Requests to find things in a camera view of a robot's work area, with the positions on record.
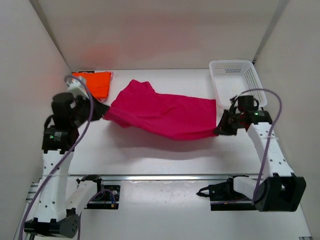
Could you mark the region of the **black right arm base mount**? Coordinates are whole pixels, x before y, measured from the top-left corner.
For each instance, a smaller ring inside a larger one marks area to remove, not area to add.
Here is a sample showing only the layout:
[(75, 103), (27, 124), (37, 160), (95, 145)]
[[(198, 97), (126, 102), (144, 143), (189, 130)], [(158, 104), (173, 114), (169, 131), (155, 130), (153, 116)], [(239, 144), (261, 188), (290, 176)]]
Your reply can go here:
[(234, 190), (236, 177), (238, 176), (233, 175), (224, 182), (209, 184), (201, 188), (196, 195), (209, 198), (211, 211), (256, 211), (248, 197)]

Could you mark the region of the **magenta t-shirt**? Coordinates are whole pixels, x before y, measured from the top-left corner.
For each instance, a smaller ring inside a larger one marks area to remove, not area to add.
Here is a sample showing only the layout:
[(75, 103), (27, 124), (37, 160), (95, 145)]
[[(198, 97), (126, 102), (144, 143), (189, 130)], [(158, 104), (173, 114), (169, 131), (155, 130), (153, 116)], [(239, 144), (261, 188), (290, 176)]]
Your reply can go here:
[(215, 136), (215, 99), (157, 93), (146, 82), (131, 80), (103, 117), (123, 128), (136, 127), (176, 141)]

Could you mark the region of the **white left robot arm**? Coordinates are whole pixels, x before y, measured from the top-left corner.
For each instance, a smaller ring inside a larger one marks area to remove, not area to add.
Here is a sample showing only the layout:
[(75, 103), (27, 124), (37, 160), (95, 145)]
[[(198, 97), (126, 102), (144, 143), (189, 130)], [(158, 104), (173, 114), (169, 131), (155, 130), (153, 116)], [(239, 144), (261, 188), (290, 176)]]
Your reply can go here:
[(35, 214), (22, 220), (19, 239), (24, 233), (41, 237), (72, 239), (80, 228), (80, 215), (99, 192), (99, 176), (89, 175), (66, 199), (68, 173), (76, 145), (84, 137), (78, 128), (100, 120), (109, 106), (97, 101), (89, 92), (72, 94), (62, 92), (52, 98), (50, 115), (45, 124), (42, 140), (43, 173), (38, 189), (27, 210), (36, 204)]

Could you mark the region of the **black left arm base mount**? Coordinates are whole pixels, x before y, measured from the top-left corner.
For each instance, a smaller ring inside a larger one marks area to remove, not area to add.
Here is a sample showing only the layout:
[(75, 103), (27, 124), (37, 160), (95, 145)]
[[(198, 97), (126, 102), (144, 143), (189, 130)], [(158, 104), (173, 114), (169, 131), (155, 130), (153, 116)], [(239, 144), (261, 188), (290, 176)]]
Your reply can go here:
[(121, 186), (114, 183), (105, 183), (101, 176), (96, 174), (85, 175), (77, 178), (78, 185), (82, 182), (93, 182), (96, 185), (96, 194), (87, 204), (87, 209), (118, 210)]

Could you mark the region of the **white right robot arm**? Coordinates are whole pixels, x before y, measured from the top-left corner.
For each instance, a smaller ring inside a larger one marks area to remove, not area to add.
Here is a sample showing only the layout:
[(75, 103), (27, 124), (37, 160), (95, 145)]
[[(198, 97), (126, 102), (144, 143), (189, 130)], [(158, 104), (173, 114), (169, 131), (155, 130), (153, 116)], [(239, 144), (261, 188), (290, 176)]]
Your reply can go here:
[(252, 95), (235, 96), (230, 101), (214, 133), (235, 136), (239, 129), (245, 129), (261, 167), (256, 180), (249, 176), (229, 180), (228, 194), (245, 196), (260, 212), (296, 211), (307, 184), (302, 176), (296, 176), (282, 153), (274, 134), (276, 121), (268, 111), (259, 109), (259, 101)]

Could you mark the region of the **orange t-shirt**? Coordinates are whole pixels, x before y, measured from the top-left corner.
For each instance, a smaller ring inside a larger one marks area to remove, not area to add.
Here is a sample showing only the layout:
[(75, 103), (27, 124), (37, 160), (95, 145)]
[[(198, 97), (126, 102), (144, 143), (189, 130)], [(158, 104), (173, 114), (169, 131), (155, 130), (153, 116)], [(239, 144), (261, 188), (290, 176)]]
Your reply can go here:
[(72, 75), (85, 78), (88, 89), (97, 100), (107, 96), (110, 80), (108, 72), (74, 72)]

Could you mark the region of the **light pink t-shirt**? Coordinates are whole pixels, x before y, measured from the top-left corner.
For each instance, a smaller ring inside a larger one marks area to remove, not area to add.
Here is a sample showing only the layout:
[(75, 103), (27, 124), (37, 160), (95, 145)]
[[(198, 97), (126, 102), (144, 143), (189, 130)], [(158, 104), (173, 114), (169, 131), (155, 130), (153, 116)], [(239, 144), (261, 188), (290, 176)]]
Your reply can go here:
[(109, 89), (108, 89), (107, 96), (104, 97), (104, 98), (101, 98), (99, 100), (101, 103), (105, 103), (107, 101), (108, 96), (109, 96), (109, 92), (110, 92), (110, 89), (111, 89), (111, 83), (112, 83), (113, 78), (114, 78), (114, 72), (113, 71), (105, 71), (105, 72), (110, 74), (110, 77), (109, 77)]

